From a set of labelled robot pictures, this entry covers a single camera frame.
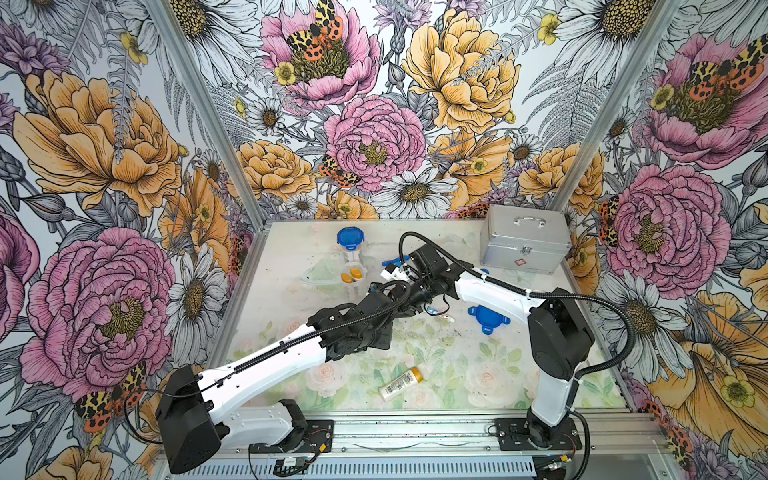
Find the mounting plate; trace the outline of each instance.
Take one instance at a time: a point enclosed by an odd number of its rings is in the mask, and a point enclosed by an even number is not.
[[[321,454],[331,451],[333,443],[333,420],[307,420],[309,424],[306,428],[309,441],[302,440],[296,449],[290,453],[309,453],[310,457],[314,455],[315,449]],[[252,443],[248,446],[252,454],[256,453],[285,453],[280,448],[273,445],[264,445],[263,443]]]
[[[576,432],[576,424],[573,419],[567,419],[563,432],[554,440],[554,445],[549,449],[540,449],[528,441],[530,435],[525,427],[525,418],[496,419],[496,436],[498,447],[502,452],[546,452],[547,450],[581,450],[581,440]]]

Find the floral tablecloth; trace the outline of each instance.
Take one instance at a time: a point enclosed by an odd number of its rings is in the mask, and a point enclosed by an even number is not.
[[[390,222],[356,223],[370,239],[363,252],[363,263],[369,267],[369,272],[376,271],[376,264],[380,269],[382,260],[396,256],[400,233],[414,229],[414,225],[404,224],[411,222],[395,222],[396,225],[390,228],[382,223]],[[457,257],[477,262],[481,224],[472,221],[418,222],[418,231],[438,241]],[[301,274],[313,262],[322,263],[326,255],[333,254],[333,242],[324,240],[330,234],[335,240],[336,232],[344,226],[342,223],[278,223],[273,226],[253,281],[249,303],[243,310],[235,341],[230,344],[229,360],[242,358],[282,338],[306,322],[306,318],[320,307],[347,301],[338,297],[342,287],[337,291],[309,287],[298,282],[292,274]],[[551,283],[562,283],[565,279],[562,272],[554,279],[511,270],[492,269],[492,275],[542,290],[549,290],[553,288]],[[376,280],[369,275],[366,284]],[[467,312],[472,304],[450,298],[448,301],[451,319],[426,314],[398,319],[394,322],[389,350],[369,349],[299,373],[257,396],[249,405],[270,405],[279,399],[295,399],[306,412],[528,408],[535,397],[538,367],[531,357],[527,327],[512,323],[498,327],[490,336],[485,335],[477,320]],[[293,315],[304,308],[308,310]],[[443,310],[445,305],[436,300],[435,308]],[[254,319],[252,312],[257,311],[262,314]],[[599,348],[593,347],[589,361],[596,363],[603,359]],[[419,366],[425,373],[425,380],[385,402],[378,388],[413,366]],[[625,402],[610,373],[599,372],[585,377],[576,406],[623,408]]]

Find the barcode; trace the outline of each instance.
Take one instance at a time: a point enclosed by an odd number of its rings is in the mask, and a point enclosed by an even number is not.
[[[400,390],[401,388],[404,388],[410,383],[413,383],[415,381],[415,377],[409,374],[410,372],[407,372],[405,375],[401,376],[400,378],[398,378],[397,380],[389,384],[389,386],[386,387],[386,392],[389,394],[394,392],[395,390]]]

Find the bottle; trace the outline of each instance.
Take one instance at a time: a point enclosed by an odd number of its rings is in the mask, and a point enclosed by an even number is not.
[[[424,375],[422,374],[422,370],[418,367],[413,367],[406,370],[406,372],[401,376],[381,387],[379,389],[379,393],[382,394],[384,400],[389,401],[405,392],[406,389],[409,389],[414,385],[418,385],[423,381]]]

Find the case handle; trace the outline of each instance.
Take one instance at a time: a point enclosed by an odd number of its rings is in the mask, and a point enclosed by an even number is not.
[[[538,226],[540,226],[540,227],[543,227],[544,225],[547,224],[546,220],[544,220],[543,218],[539,218],[539,217],[517,217],[517,218],[515,218],[515,225],[519,225],[520,224],[520,220],[536,220],[536,221],[538,221]]]

